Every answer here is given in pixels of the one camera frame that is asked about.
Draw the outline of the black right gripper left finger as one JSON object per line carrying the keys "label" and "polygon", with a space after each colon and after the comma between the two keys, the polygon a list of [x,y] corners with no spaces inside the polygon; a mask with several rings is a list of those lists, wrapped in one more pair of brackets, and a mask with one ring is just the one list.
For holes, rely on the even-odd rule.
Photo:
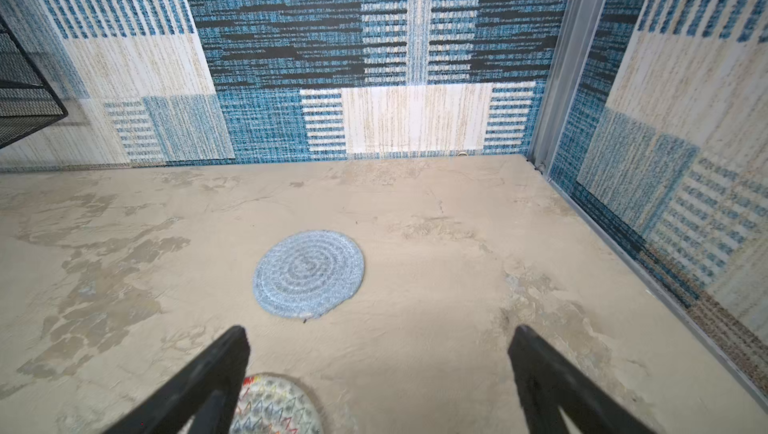
{"label": "black right gripper left finger", "polygon": [[233,326],[160,386],[108,433],[227,433],[250,355],[246,330]]}

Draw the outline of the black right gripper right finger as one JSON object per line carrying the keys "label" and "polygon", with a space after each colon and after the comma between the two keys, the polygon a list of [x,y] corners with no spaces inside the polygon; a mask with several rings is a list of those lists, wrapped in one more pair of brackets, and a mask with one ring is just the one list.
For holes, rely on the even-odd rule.
{"label": "black right gripper right finger", "polygon": [[649,433],[533,328],[515,328],[508,356],[530,433]]}

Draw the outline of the blue woven round coaster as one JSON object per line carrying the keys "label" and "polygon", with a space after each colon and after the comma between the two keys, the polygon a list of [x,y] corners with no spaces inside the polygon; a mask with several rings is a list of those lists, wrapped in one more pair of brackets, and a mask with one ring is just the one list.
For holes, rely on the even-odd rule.
{"label": "blue woven round coaster", "polygon": [[260,259],[252,279],[256,302],[282,318],[317,318],[362,285],[363,252],[350,237],[328,230],[291,235]]}

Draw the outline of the multicolour woven round coaster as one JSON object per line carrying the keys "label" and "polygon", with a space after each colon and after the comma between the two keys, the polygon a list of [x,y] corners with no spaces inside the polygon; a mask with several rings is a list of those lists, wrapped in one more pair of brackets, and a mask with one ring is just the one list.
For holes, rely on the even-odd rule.
{"label": "multicolour woven round coaster", "polygon": [[322,434],[310,397],[290,380],[253,375],[243,380],[230,433]]}

